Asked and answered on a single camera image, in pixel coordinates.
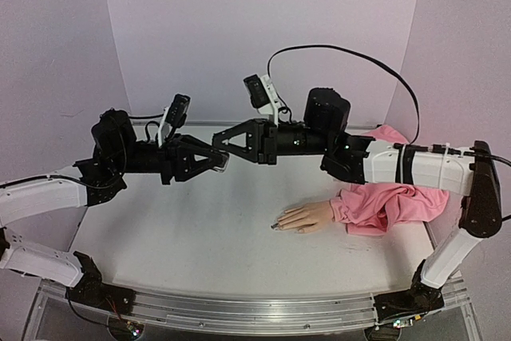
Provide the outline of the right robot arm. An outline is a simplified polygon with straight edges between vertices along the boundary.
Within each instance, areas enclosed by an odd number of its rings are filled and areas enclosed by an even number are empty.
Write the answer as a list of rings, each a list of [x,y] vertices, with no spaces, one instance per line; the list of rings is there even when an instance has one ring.
[[[501,190],[484,141],[469,148],[405,145],[346,133],[351,105],[333,89],[314,88],[303,122],[255,118],[214,134],[212,144],[260,165],[279,156],[320,154],[320,168],[352,184],[396,182],[437,188],[463,197],[458,226],[418,267],[412,288],[440,289],[468,254],[502,226]]]

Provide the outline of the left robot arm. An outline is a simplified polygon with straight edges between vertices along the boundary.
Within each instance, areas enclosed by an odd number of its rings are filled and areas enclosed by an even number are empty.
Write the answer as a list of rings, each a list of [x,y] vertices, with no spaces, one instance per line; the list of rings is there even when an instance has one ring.
[[[2,184],[1,267],[75,287],[88,305],[98,307],[107,300],[108,290],[98,281],[101,275],[89,256],[24,240],[9,225],[55,210],[107,203],[126,189],[124,176],[129,173],[157,174],[163,185],[169,185],[209,170],[222,172],[229,155],[175,132],[157,141],[140,141],[124,110],[103,113],[91,133],[95,142],[91,158]]]

